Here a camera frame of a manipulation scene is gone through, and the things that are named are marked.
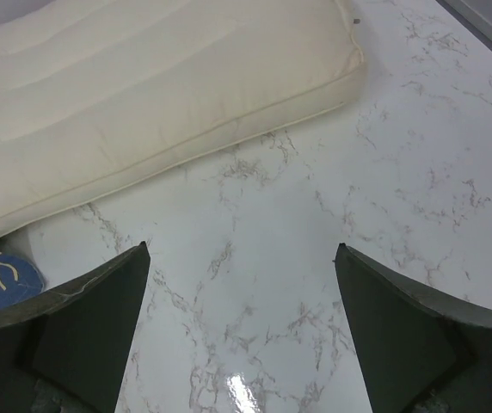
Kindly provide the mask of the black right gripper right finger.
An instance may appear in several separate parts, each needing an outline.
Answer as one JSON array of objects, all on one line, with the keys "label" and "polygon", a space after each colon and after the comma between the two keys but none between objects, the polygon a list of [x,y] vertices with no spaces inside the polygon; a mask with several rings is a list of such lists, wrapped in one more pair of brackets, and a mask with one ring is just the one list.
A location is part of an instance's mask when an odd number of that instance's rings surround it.
[{"label": "black right gripper right finger", "polygon": [[341,300],[374,412],[492,412],[492,310],[342,243]]}]

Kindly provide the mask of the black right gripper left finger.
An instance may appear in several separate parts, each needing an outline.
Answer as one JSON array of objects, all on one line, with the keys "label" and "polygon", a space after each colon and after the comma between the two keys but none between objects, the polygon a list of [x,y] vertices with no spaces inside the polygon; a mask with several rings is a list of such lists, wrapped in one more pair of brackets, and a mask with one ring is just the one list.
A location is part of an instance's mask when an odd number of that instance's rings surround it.
[{"label": "black right gripper left finger", "polygon": [[150,263],[140,243],[0,310],[0,412],[113,412]]}]

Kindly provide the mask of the cream white pillow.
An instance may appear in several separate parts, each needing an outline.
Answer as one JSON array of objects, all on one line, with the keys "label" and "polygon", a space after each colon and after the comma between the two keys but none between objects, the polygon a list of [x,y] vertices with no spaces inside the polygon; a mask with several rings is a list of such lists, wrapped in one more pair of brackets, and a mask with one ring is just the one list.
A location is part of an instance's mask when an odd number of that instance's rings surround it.
[{"label": "cream white pillow", "polygon": [[347,1],[55,1],[0,25],[0,237],[353,101]]}]

